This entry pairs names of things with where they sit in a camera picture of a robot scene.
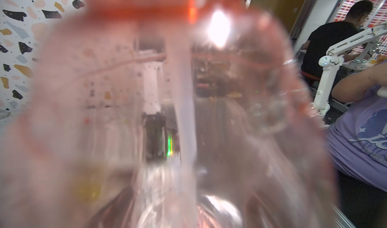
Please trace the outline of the orange grey spray nozzle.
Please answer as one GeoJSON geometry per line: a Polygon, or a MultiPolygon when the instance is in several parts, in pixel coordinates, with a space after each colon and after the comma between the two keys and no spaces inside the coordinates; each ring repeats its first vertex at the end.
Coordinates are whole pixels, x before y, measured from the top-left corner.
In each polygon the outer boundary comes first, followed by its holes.
{"type": "Polygon", "coordinates": [[[172,95],[179,132],[180,157],[182,164],[182,192],[184,222],[188,228],[198,226],[197,185],[195,163],[197,138],[191,53],[187,33],[173,29],[165,36],[168,65],[172,68],[172,95]]]}

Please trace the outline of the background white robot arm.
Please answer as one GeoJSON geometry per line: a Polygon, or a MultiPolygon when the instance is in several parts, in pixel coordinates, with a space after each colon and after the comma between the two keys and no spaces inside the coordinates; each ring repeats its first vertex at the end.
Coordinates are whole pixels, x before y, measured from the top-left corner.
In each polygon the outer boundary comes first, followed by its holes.
{"type": "Polygon", "coordinates": [[[317,112],[318,117],[323,118],[330,109],[329,95],[337,71],[345,62],[344,55],[350,50],[366,44],[362,53],[346,66],[355,71],[366,70],[372,67],[373,64],[369,63],[364,57],[368,53],[375,54],[379,52],[379,39],[386,34],[387,23],[384,22],[372,28],[367,28],[328,48],[326,55],[321,57],[318,62],[323,69],[323,73],[312,103],[312,107],[317,112]]]}

